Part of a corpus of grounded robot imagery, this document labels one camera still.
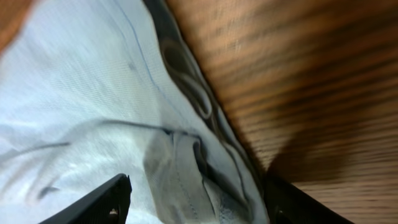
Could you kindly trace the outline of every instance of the black object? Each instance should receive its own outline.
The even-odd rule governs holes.
[[[352,224],[274,175],[266,176],[264,188],[264,201],[272,224]]]
[[[122,224],[130,206],[131,184],[118,174],[41,224]]]

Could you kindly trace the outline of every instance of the wood grain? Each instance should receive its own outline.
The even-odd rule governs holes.
[[[240,140],[355,223],[398,223],[398,2],[168,0]]]
[[[0,0],[0,51],[14,40],[31,2],[31,0]]]

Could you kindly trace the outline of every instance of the gray cloth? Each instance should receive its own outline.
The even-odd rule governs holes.
[[[267,223],[246,153],[207,122],[224,118],[207,87],[170,73],[185,97],[159,49],[140,1],[34,7],[0,61],[2,223],[40,222],[120,172],[127,223]]]

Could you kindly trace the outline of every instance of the wooden surface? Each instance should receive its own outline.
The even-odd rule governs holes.
[[[168,2],[264,171],[355,223],[398,223],[398,1]]]

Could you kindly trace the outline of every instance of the stitching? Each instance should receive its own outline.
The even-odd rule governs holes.
[[[221,193],[221,200],[220,200],[220,224],[223,224],[225,221],[224,217],[224,193]]]
[[[189,197],[188,192],[185,190],[184,186],[183,186],[182,183],[181,183],[180,172],[178,171],[177,163],[175,163],[175,167],[176,167],[176,170],[177,170],[177,180],[178,180],[178,182],[179,182],[179,184],[180,184],[180,187],[181,187],[181,189],[182,189],[182,192],[184,193],[184,196],[185,196],[185,197],[187,198],[187,200],[188,200],[189,206],[190,206],[190,208],[191,208],[191,210],[192,210],[192,212],[193,212],[193,216],[195,217],[196,220],[198,220],[198,214],[197,214],[195,208],[193,207],[193,205],[192,205],[192,203],[191,203],[191,198]]]
[[[128,21],[128,23],[129,23],[129,25],[130,25],[130,28],[132,29],[132,32],[133,32],[134,37],[135,37],[135,40],[136,40],[136,42],[137,42],[138,49],[139,49],[139,51],[140,51],[140,53],[141,53],[141,59],[144,61],[144,65],[145,65],[145,68],[146,68],[147,73],[148,73],[148,75],[149,75],[150,81],[151,81],[152,84],[156,87],[156,89],[159,91],[159,93],[166,99],[167,103],[173,108],[173,110],[174,110],[178,115],[180,115],[181,118],[183,118],[184,123],[188,124],[188,121],[186,120],[186,118],[185,118],[184,116],[182,116],[181,112],[179,112],[179,110],[176,109],[176,107],[175,107],[175,106],[172,104],[172,102],[166,97],[166,95],[162,92],[162,90],[160,90],[160,88],[155,84],[155,81],[154,81],[154,79],[152,78],[152,74],[151,74],[150,71],[149,71],[148,64],[147,64],[147,62],[146,62],[146,60],[145,60],[145,58],[144,58],[144,53],[143,53],[143,51],[142,51],[141,44],[140,44],[140,42],[138,41],[138,36],[137,36],[137,34],[136,34],[136,30],[135,30],[134,26],[131,24],[130,19],[128,18],[128,16],[126,15],[126,13],[125,13],[124,10],[122,9],[122,7],[120,6],[119,2],[118,2],[117,0],[114,0],[114,2],[115,2],[115,4],[118,6],[118,8],[120,9],[120,11],[123,13],[125,19]]]

